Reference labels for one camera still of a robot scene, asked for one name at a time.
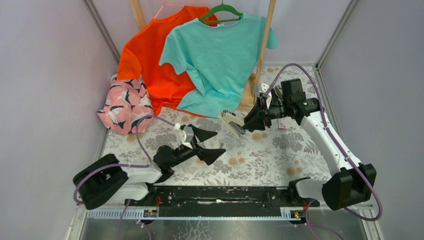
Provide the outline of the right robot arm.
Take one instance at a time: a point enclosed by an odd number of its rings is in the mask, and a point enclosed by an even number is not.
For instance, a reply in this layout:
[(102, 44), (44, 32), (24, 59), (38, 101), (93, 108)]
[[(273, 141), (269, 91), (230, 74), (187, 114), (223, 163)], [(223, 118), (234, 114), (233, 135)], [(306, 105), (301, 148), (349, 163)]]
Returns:
[(264, 131), (271, 127), (272, 120), (292, 118), (308, 133), (331, 174), (327, 181), (308, 177), (291, 181), (286, 193), (291, 205), (318, 200), (332, 210), (339, 210), (370, 200), (376, 169), (372, 164), (363, 164), (333, 132), (319, 100), (306, 97), (299, 78), (283, 81), (280, 88), (273, 90), (260, 83), (254, 91), (256, 102), (242, 128), (249, 132)]

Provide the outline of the beige and black stapler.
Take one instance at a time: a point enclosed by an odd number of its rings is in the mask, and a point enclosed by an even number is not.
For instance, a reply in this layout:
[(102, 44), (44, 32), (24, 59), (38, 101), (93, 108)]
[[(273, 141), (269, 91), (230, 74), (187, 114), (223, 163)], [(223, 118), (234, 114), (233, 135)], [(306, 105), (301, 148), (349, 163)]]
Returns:
[(276, 98), (283, 99), (282, 88), (281, 88), (280, 85), (274, 87), (273, 91), (274, 91), (274, 95), (275, 95)]

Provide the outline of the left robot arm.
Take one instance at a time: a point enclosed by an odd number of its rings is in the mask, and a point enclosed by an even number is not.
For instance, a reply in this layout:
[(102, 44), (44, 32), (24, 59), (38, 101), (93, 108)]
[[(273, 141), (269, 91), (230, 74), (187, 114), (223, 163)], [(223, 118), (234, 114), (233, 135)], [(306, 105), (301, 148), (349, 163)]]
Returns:
[(204, 148), (200, 144), (217, 135), (192, 124), (175, 123), (181, 144), (177, 148), (160, 146), (147, 165), (120, 162), (113, 153), (107, 154), (76, 174), (74, 199), (86, 209), (94, 210), (106, 203), (126, 200), (148, 206), (155, 200), (154, 184), (163, 183), (175, 172), (177, 165), (197, 157), (208, 166), (221, 157), (226, 149)]

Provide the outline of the red staple box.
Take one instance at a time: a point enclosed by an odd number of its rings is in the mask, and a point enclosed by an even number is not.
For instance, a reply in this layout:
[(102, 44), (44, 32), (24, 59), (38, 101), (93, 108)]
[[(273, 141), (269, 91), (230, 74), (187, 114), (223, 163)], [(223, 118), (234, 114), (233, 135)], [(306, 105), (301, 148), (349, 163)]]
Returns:
[(287, 120), (286, 118), (278, 119), (278, 129), (279, 130), (287, 130)]

